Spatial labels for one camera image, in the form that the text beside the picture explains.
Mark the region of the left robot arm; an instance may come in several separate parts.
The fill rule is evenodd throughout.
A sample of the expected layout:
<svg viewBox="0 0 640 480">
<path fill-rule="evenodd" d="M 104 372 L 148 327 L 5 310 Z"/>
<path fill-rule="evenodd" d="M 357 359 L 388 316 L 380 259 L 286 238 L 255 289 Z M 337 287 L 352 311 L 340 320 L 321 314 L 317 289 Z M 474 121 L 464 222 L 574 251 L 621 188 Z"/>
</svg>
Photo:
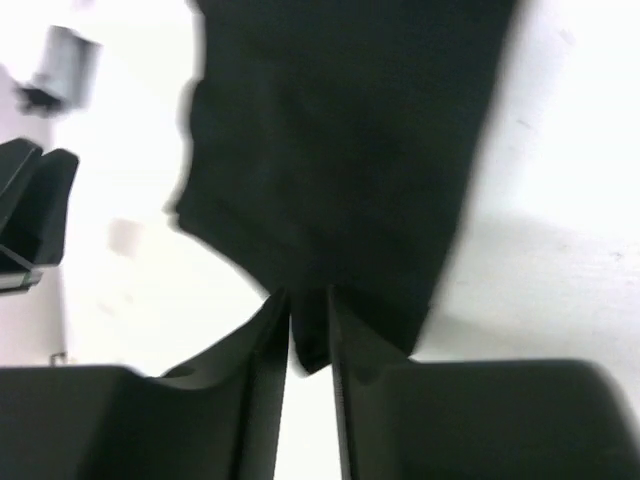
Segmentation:
<svg viewBox="0 0 640 480">
<path fill-rule="evenodd" d="M 1 145 L 1 292 L 28 291 L 64 256 L 69 196 L 79 166 L 16 138 Z"/>
</svg>

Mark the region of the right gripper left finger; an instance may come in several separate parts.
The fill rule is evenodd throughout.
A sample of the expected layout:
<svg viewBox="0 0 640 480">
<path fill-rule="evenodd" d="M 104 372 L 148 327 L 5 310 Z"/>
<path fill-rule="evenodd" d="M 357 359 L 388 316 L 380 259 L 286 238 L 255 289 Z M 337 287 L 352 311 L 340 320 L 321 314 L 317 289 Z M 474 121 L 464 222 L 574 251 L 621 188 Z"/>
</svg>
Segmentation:
<svg viewBox="0 0 640 480">
<path fill-rule="evenodd" d="M 289 299 L 160 377 L 123 366 L 5 368 L 5 479 L 270 479 Z"/>
</svg>

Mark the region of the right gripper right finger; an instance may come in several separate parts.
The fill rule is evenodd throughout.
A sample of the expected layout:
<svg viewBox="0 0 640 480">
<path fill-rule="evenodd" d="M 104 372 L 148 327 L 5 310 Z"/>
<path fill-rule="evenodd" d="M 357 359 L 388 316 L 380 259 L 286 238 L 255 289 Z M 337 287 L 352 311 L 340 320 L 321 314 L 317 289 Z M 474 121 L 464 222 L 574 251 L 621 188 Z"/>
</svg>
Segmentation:
<svg viewBox="0 0 640 480">
<path fill-rule="evenodd" d="M 419 363 L 329 290 L 346 479 L 635 479 L 639 430 L 613 382 L 573 359 Z"/>
</svg>

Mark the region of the black tank top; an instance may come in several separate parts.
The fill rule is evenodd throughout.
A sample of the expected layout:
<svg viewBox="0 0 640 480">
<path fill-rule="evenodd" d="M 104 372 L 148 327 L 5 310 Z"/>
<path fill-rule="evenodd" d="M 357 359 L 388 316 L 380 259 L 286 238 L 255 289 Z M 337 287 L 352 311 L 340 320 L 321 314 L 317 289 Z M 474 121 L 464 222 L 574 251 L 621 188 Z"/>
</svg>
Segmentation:
<svg viewBox="0 0 640 480">
<path fill-rule="evenodd" d="M 200 1 L 179 228 L 287 289 L 302 368 L 343 290 L 410 354 L 453 244 L 514 1 Z"/>
</svg>

